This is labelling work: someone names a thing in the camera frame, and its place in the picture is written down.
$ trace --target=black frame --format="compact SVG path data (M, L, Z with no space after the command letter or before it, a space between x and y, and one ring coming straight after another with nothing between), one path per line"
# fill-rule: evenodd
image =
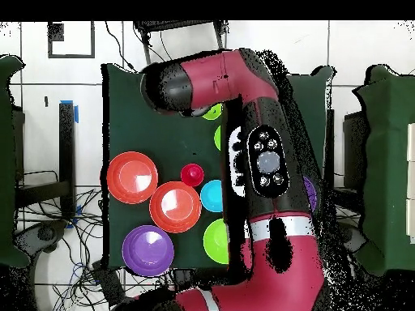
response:
M228 20L165 20L165 21L135 21L134 26L141 35L141 41L143 42L144 54L146 56L146 62L148 65L152 63L150 59L150 32L159 32L164 30L170 30L174 28L184 28L193 25L200 25L202 23L213 23L215 28L216 40L219 49L223 49L221 35L228 30Z
M95 58L95 24L93 21L91 22L91 53L89 55L81 55L77 53L69 53L67 55L53 54L54 41L55 40L48 32L48 58Z
M339 207L364 215L363 194L357 190L334 187L334 110L327 111L324 180L333 190L333 201Z

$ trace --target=blue cable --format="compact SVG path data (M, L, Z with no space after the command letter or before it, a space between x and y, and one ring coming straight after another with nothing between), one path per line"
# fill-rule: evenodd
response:
M74 268L72 269L72 276L71 276L71 279L69 280L69 284L70 284L70 285L72 285L72 279L74 278L74 276L76 276L76 277L78 278L78 275L76 275L76 271L77 271L79 268L83 268L83 267L84 267L84 265L82 264L82 262L78 262L78 263L74 264ZM67 289L64 291L64 293L62 294L62 298L61 298L61 305L59 306L59 309L63 306L64 301L65 301L65 300L67 300L67 299L69 299L69 298L67 298L67 297L66 297L66 296L67 296L67 293L69 292L69 289L70 289L70 288L67 288ZM55 306L53 307L53 310L52 310L52 311L56 311L56 310L58 310L58 309L55 309L55 308L56 308L56 306L57 306L57 304L55 303Z

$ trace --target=purple bowl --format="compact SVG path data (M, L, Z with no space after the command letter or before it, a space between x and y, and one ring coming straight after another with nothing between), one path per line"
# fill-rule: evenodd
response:
M304 186L306 187L306 192L308 195L308 200L310 202L311 212L314 212L315 207L317 206L317 192L315 191L315 187L313 183L306 177L304 179Z
M138 275L160 275L169 269L173 261L173 242L160 228L142 225L132 230L124 239L122 258Z

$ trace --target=green tablecloth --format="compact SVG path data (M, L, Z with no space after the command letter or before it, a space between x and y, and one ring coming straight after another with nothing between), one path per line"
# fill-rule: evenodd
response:
M408 124L415 122L415 78L375 66L368 84L355 91L370 125L366 142L363 232L370 242L357 253L371 273L415 270L415 245L406 235Z
M178 114L160 115L144 102L139 84L142 75L127 73L114 65L106 65L109 75L109 158L124 151L140 151L149 156L159 172L159 185L180 180L185 164L200 164L205 172L202 186L220 179L220 152L213 136L220 126L221 117L208 121L202 117L182 118ZM322 164L325 135L325 89L332 75L329 66L316 75L291 75L294 96L305 118L316 157ZM126 205L109 196L109 265L124 266L122 242L130 230L143 224L151 224L149 201ZM203 249L206 227L221 214L202 210L199 222L189 231L171 234L175 256L173 267L220 267Z
M13 246L12 233L15 218L15 141L11 95L11 76L23 67L14 56L0 57L0 263L25 267L30 263L28 256Z

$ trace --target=robot control buttons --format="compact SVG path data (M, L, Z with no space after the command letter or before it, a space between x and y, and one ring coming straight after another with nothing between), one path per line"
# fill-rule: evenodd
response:
M269 134L267 132L261 132L259 134L259 139L264 140L264 139L267 139L268 137L269 137Z
M275 149L278 143L275 139L270 139L267 143L269 149Z
M269 185L269 179L267 177L261 177L259 184L264 187Z
M262 150L263 150L263 144L262 144L261 142L257 142L257 143L254 145L254 149L255 149L256 151L262 151Z
M280 156L274 151L265 151L258 156L258 170L261 173L271 174L280 169Z
M256 194L276 198L289 187L284 147L278 131L262 125L253 129L247 142L250 179Z
M277 185L280 185L280 184L282 184L282 181L284 180L284 178L280 175L280 174L278 174L278 173L276 173L276 174L274 174L273 176L272 176L272 180L277 184Z

